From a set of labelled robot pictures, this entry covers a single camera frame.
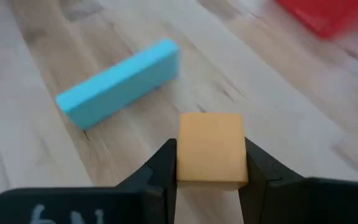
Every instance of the blue block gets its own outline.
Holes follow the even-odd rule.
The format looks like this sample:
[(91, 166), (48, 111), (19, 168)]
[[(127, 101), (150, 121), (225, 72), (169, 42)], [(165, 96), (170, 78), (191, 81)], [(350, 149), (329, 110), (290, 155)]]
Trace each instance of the blue block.
[(163, 39), (56, 97), (60, 109), (80, 128), (88, 129), (133, 102), (179, 69), (179, 48)]

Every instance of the wood grain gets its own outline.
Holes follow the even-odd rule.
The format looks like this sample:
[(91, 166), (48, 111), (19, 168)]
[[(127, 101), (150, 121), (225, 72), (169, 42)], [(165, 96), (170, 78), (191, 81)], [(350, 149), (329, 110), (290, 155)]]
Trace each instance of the wood grain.
[[(1, 190), (86, 184), (77, 152), (92, 183), (115, 185), (196, 111), (240, 113), (246, 136), (301, 175), (358, 180), (358, 30), (320, 41), (270, 0), (9, 7), (17, 25), (0, 1)], [(87, 132), (57, 113), (51, 97), (162, 37), (181, 47), (176, 80)], [(235, 192), (179, 190), (176, 223), (223, 222), (241, 222)]]
[(14, 18), (0, 1), (0, 193), (91, 181)]

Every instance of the red object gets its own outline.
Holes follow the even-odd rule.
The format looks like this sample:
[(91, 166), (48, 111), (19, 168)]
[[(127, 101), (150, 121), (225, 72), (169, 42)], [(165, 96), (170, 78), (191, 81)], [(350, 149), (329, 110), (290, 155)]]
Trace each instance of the red object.
[(319, 37), (329, 39), (358, 21), (358, 0), (276, 0)]

